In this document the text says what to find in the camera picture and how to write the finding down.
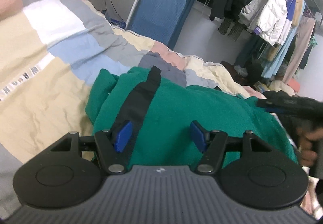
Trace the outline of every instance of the finger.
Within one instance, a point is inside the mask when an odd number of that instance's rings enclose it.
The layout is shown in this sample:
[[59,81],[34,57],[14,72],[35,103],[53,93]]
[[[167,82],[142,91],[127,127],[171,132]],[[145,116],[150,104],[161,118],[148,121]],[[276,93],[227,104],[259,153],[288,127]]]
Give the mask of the finger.
[[301,157],[304,160],[316,161],[317,158],[318,158],[318,155],[314,151],[311,151],[311,150],[303,150],[301,152]]
[[319,128],[313,132],[306,133],[305,137],[311,141],[317,141],[323,139],[323,128]]
[[302,159],[300,161],[300,164],[301,164],[302,167],[309,167],[310,168],[310,167],[312,167],[314,165],[314,161]]
[[311,150],[313,146],[312,142],[310,142],[305,137],[300,137],[298,144],[300,147],[302,147],[302,150]]

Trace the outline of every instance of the green cloth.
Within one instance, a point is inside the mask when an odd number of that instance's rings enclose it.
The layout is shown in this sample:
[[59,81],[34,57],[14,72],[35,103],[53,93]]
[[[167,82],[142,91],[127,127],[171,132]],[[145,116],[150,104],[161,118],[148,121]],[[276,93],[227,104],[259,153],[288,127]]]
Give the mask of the green cloth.
[[[130,91],[146,81],[149,70],[131,68],[120,77],[101,69],[85,108],[93,133],[109,129]],[[131,165],[196,165],[202,157],[190,139],[190,123],[197,120],[206,130],[219,129],[242,137],[245,130],[273,145],[297,162],[286,133],[276,119],[255,106],[257,98],[240,99],[222,91],[188,86],[162,78],[130,160]],[[224,166],[239,158],[227,153]]]

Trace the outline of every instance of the blue fabric patch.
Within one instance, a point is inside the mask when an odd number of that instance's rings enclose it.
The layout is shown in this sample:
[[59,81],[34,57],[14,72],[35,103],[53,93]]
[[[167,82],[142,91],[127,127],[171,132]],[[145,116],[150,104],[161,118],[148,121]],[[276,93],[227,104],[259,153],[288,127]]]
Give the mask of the blue fabric patch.
[[64,39],[49,48],[48,52],[59,57],[64,63],[70,64],[72,72],[78,79],[92,85],[102,68],[118,76],[130,69],[103,54],[105,50],[92,35],[82,33]]

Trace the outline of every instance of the metal screw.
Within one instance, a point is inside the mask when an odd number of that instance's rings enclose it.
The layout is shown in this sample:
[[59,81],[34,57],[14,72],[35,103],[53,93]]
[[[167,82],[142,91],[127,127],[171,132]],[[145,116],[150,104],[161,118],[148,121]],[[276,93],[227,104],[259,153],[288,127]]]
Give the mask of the metal screw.
[[113,164],[109,167],[109,171],[112,173],[121,173],[122,171],[124,171],[124,166],[120,164]]
[[210,173],[213,171],[213,167],[208,164],[198,165],[197,170],[201,173]]

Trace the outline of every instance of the bed sheet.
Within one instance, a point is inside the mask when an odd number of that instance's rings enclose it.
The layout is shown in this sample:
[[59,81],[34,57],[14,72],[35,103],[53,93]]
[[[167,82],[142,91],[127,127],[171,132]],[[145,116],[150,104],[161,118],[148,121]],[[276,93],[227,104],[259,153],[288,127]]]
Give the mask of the bed sheet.
[[179,85],[249,97],[222,65],[113,27],[87,0],[0,0],[0,40],[1,218],[19,207],[11,182],[20,165],[69,131],[91,135],[84,108],[101,68],[155,65]]

